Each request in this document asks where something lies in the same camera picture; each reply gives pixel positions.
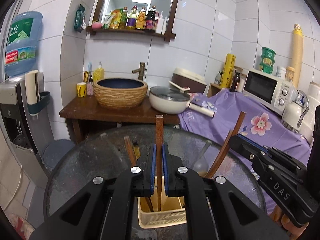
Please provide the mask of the right hand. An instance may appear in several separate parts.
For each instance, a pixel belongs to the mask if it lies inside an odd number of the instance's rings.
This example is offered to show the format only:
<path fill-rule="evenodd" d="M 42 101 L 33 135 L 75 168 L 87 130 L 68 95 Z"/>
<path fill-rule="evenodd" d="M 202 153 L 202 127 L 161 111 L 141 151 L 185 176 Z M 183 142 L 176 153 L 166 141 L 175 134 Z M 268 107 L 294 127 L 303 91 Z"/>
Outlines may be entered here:
<path fill-rule="evenodd" d="M 279 206 L 275 206 L 274 210 L 269 214 L 269 217 L 276 222 L 280 227 L 283 227 L 290 233 L 290 239 L 296 240 L 304 232 L 309 223 L 304 224 L 302 227 L 296 227 L 289 217 L 282 211 Z"/>

